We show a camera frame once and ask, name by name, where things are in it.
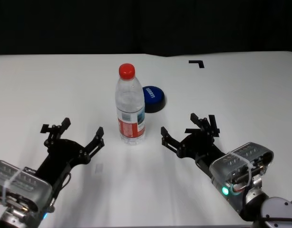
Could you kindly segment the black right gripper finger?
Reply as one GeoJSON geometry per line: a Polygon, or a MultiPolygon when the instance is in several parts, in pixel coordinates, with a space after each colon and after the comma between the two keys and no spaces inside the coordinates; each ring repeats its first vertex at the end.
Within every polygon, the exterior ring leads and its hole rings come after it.
{"type": "Polygon", "coordinates": [[[206,136],[207,138],[212,138],[212,128],[211,121],[212,115],[209,115],[209,120],[205,117],[200,119],[195,113],[191,113],[190,120],[197,125],[198,129],[191,129],[190,133],[201,134],[206,136]]]}
{"type": "Polygon", "coordinates": [[[178,158],[183,158],[182,145],[179,141],[174,139],[167,131],[165,127],[161,127],[162,145],[172,152],[174,152],[178,158]]]}

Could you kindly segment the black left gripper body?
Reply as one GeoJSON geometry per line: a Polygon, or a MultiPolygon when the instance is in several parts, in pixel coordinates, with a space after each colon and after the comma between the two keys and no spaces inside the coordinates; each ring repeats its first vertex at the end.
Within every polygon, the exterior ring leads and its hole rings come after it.
{"type": "Polygon", "coordinates": [[[60,190],[64,179],[71,170],[89,163],[89,155],[80,144],[66,139],[58,139],[48,147],[48,156],[36,171],[36,177],[60,190]]]}

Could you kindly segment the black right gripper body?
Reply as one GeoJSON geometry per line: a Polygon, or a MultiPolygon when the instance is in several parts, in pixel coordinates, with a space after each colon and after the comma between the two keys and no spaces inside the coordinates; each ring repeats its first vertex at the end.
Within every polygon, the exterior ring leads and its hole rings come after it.
{"type": "Polygon", "coordinates": [[[180,142],[183,158],[193,159],[196,166],[207,176],[212,176],[209,169],[212,162],[225,155],[214,144],[215,137],[219,137],[219,135],[212,134],[212,138],[207,138],[204,135],[192,133],[180,142]]]}

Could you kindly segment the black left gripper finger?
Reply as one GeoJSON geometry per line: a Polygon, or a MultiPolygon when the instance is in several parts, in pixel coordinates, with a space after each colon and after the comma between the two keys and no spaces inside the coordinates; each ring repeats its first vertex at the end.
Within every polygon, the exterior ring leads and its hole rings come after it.
{"type": "Polygon", "coordinates": [[[43,133],[49,133],[48,138],[44,141],[44,146],[50,147],[56,140],[61,138],[61,135],[69,128],[70,119],[66,117],[60,125],[43,124],[43,133]]]}
{"type": "Polygon", "coordinates": [[[96,135],[93,140],[83,148],[83,150],[79,151],[79,163],[80,164],[88,164],[91,159],[95,156],[95,154],[105,146],[103,140],[104,130],[103,127],[99,127],[96,135]]]}

